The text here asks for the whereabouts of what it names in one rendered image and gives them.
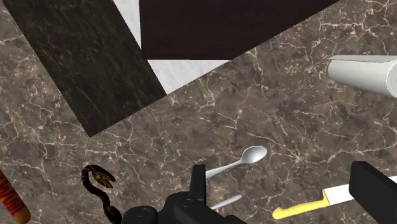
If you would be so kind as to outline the dark brown wooden cabinet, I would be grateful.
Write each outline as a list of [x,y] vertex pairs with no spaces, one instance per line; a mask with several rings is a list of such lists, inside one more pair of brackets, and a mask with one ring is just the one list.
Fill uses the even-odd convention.
[[230,60],[338,0],[139,0],[147,59]]

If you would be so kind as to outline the dark brown snake figure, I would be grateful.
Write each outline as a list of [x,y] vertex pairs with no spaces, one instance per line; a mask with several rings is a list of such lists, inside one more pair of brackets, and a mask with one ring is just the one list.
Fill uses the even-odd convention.
[[106,192],[95,187],[91,184],[89,179],[89,173],[92,173],[93,178],[96,182],[105,188],[113,188],[111,182],[115,182],[115,177],[110,174],[107,170],[103,169],[98,165],[86,165],[81,171],[81,181],[83,186],[93,195],[97,196],[102,201],[102,207],[104,214],[112,224],[121,224],[122,215],[119,210],[110,204],[110,199]]

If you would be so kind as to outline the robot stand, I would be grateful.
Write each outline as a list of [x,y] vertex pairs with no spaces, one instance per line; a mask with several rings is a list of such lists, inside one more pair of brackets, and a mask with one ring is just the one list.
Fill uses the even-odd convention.
[[113,0],[2,0],[89,136],[165,96]]

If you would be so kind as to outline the yellow-handled knife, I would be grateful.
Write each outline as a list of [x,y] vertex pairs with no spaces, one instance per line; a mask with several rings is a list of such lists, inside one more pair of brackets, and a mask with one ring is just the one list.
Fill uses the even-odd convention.
[[279,220],[354,199],[349,193],[349,184],[327,188],[322,190],[322,193],[323,198],[321,200],[297,204],[287,209],[278,207],[272,213],[272,217]]

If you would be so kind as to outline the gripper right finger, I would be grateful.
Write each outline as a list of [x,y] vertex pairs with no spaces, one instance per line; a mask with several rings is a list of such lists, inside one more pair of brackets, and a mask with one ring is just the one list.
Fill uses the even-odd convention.
[[368,162],[352,162],[349,193],[378,224],[397,224],[397,183]]

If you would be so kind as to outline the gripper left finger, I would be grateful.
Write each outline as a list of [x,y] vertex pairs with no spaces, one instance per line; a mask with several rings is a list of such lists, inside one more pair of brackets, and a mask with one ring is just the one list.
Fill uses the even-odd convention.
[[234,215],[223,217],[206,205],[205,165],[192,167],[190,189],[169,195],[161,211],[151,206],[129,209],[121,224],[246,224]]

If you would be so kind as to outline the white paper towel roll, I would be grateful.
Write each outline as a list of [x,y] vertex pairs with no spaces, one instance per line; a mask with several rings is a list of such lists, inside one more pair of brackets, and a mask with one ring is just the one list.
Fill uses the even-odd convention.
[[397,98],[397,55],[336,55],[328,60],[333,81]]

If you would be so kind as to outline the silver spoon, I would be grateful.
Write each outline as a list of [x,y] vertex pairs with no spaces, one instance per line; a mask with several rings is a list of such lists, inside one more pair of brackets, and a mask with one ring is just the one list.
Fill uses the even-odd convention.
[[218,167],[218,168],[206,171],[205,178],[206,179],[211,178],[211,177],[213,177],[229,168],[232,168],[236,165],[253,164],[253,163],[261,160],[262,158],[264,158],[266,156],[267,152],[268,152],[268,149],[266,149],[266,147],[264,147],[264,146],[250,146],[243,151],[242,156],[238,161],[233,162],[228,165],[224,165],[222,167]]

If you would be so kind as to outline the red and tan cylinder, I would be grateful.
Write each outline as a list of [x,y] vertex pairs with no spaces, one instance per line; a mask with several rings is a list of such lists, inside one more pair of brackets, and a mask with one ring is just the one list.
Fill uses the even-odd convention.
[[1,171],[0,201],[18,224],[27,224],[31,220],[29,209]]

